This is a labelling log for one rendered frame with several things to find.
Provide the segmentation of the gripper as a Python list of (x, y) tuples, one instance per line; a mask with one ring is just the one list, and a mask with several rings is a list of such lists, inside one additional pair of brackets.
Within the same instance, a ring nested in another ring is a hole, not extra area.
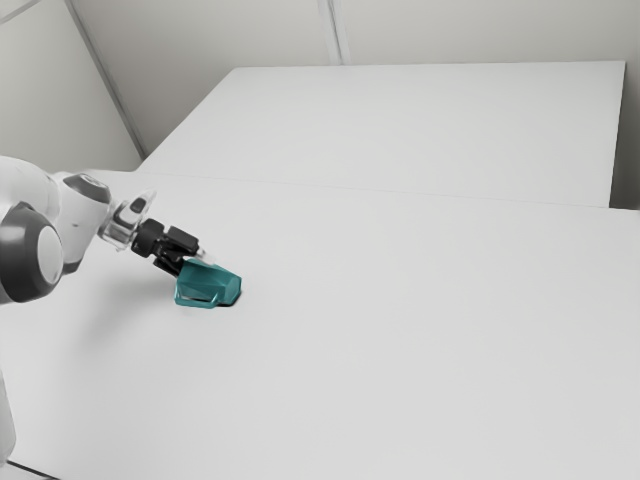
[(131, 251), (143, 258), (155, 256), (153, 265), (173, 277), (180, 275), (184, 258), (193, 258), (205, 265), (216, 264), (214, 256), (200, 246), (198, 238), (175, 226), (170, 226), (165, 233), (165, 252), (160, 252), (164, 232), (161, 222), (152, 218), (145, 220), (134, 235)]

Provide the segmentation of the teal faceted mug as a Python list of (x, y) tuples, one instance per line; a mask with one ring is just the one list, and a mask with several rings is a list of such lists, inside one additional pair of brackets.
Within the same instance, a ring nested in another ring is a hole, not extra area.
[(204, 309), (231, 307), (240, 297), (241, 290), (240, 276), (218, 265), (188, 259), (176, 280), (174, 302), (179, 306)]

